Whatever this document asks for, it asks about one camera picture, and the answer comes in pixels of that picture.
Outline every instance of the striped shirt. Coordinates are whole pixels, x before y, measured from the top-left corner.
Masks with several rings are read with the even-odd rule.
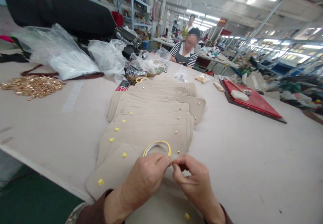
[[[179,47],[179,44],[180,44],[180,42],[177,42],[175,44],[175,46],[170,51],[170,53],[173,57],[175,57],[178,50],[179,50],[179,54],[182,54],[182,52],[183,52],[184,42],[182,43],[181,47]],[[194,52],[194,50],[192,49],[187,55],[182,55],[182,56],[188,58],[188,55],[189,55],[188,65],[193,67],[195,65],[196,59],[198,58],[198,54],[196,52]]]

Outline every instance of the white work table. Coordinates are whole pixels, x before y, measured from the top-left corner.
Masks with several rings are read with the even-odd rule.
[[[0,64],[0,82],[33,66]],[[169,76],[179,67],[171,63]],[[207,75],[210,81],[202,84],[196,71],[186,70],[206,100],[188,153],[209,168],[213,191],[234,223],[321,223],[323,126],[271,98],[266,100],[287,124],[230,104],[213,85],[215,78]],[[0,90],[0,130],[12,127],[0,133],[0,149],[92,201],[85,182],[95,169],[116,87],[105,78],[67,81],[61,91],[31,101]]]

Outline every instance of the red cutting mat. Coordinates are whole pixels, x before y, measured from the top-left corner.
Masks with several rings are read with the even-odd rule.
[[[239,91],[235,86],[233,86],[227,80],[223,80],[223,84],[226,87],[230,96],[231,96],[232,90]],[[250,107],[254,110],[260,111],[262,113],[268,114],[276,118],[283,118],[270,104],[268,104],[268,102],[257,91],[243,85],[239,85],[239,87],[241,89],[251,90],[251,92],[248,92],[250,94],[250,96],[248,96],[249,100],[243,101],[243,100],[235,99],[231,96],[233,102],[243,106]]]

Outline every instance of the red sign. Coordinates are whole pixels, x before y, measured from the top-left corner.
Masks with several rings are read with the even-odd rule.
[[[227,30],[222,30],[220,35],[224,35],[224,36],[230,36],[231,35],[231,31],[227,31]]]
[[[220,19],[219,23],[218,23],[218,26],[221,26],[221,27],[224,27],[225,24],[226,24],[227,20],[225,19]]]

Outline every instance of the tape roll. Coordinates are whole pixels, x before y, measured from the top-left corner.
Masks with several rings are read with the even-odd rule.
[[[137,82],[137,83],[141,83],[144,79],[146,79],[146,80],[150,81],[150,79],[149,79],[149,78],[147,78],[147,77],[138,77],[138,78],[136,78],[136,82]]]
[[[151,144],[148,145],[148,147],[145,149],[144,151],[144,157],[147,156],[148,152],[154,147],[154,146],[157,146],[157,145],[166,145],[168,146],[168,156],[171,156],[172,154],[172,150],[171,150],[171,147],[170,145],[168,144],[168,142],[165,142],[165,141],[156,141],[156,142],[153,142]]]

